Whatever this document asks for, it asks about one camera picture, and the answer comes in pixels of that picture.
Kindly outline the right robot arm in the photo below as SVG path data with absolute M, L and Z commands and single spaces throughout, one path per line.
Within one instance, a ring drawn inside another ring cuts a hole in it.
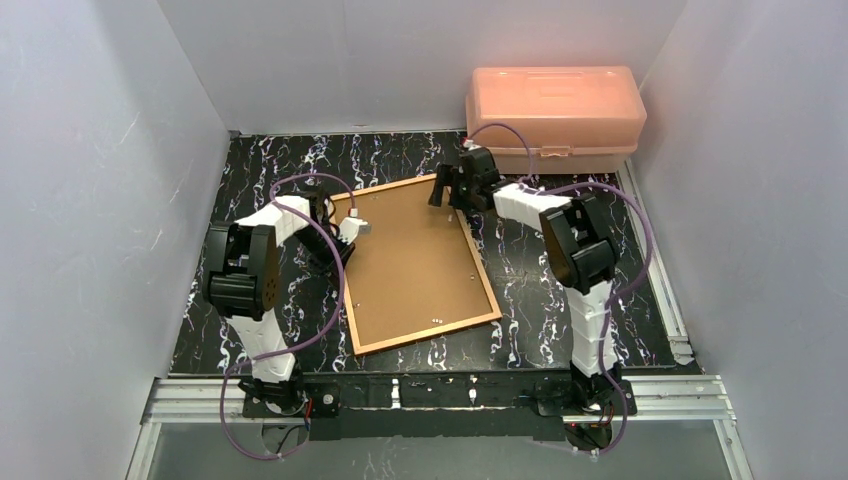
M 602 417 L 627 416 L 627 392 L 621 384 L 610 332 L 610 299 L 620 253 L 591 194 L 569 197 L 533 189 L 503 178 L 492 153 L 483 147 L 460 154 L 455 164 L 436 169 L 428 200 L 465 213 L 492 211 L 541 233 L 550 270 L 563 286 L 572 330 L 571 378 L 566 404 Z

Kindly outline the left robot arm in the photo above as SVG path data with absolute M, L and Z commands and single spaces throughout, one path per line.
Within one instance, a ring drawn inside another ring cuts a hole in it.
M 370 225 L 356 207 L 340 222 L 333 214 L 322 189 L 275 196 L 247 217 L 212 226 L 206 237 L 202 296 L 237 333 L 250 362 L 251 376 L 240 388 L 277 414 L 298 414 L 309 402 L 275 312 L 283 245 L 297 238 L 314 268 L 339 281 Z

